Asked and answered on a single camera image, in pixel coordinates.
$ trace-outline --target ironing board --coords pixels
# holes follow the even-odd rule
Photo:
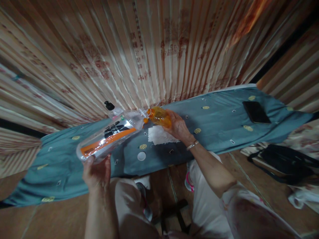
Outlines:
[[[255,124],[250,121],[242,104],[249,100],[262,105],[271,124]],[[263,141],[279,143],[313,116],[293,111],[255,86],[211,92],[174,102],[163,108],[177,112],[185,119],[195,138],[207,150],[217,154]],[[3,203],[28,206],[88,193],[82,180],[83,165],[77,158],[75,149],[81,140],[109,122],[110,119],[104,119],[43,137],[42,149],[28,173]],[[148,142],[148,129],[152,126],[149,122],[142,131],[112,152],[112,177],[145,175],[193,159],[181,142],[160,145]],[[137,154],[141,151],[146,153],[144,161],[137,159]]]

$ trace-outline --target silver bracelet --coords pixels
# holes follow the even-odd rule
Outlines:
[[[198,140],[196,140],[194,143],[192,143],[190,146],[188,146],[187,148],[186,148],[186,150],[188,151],[188,150],[190,150],[192,147],[194,147],[195,145],[197,145],[199,142],[198,142]]]

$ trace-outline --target black bag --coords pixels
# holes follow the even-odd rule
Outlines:
[[[257,157],[259,153],[261,153],[260,156],[267,164],[286,174],[286,176],[279,177],[256,165],[253,158]],[[314,172],[309,167],[319,168],[319,161],[291,148],[274,144],[270,144],[266,149],[253,153],[247,159],[276,181],[289,185],[297,184],[305,177],[313,175]]]

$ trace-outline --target black phone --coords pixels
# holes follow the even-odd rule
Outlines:
[[[256,101],[244,101],[244,108],[253,123],[271,124],[270,119],[266,115],[264,109]]]

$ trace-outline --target plastic bottle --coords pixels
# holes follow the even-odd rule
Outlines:
[[[161,125],[166,128],[170,128],[172,126],[172,121],[169,114],[161,107],[155,106],[151,109],[148,109],[147,114],[154,124]]]
[[[76,155],[81,161],[91,155],[94,163],[101,162],[118,145],[139,132],[147,118],[146,111],[126,110],[117,116],[106,127],[80,142],[76,148]]]
[[[114,104],[112,104],[108,101],[105,101],[104,104],[105,104],[105,107],[107,108],[107,110],[109,111],[108,116],[112,120],[115,119],[117,116],[119,116],[124,111],[119,107],[115,107]]]

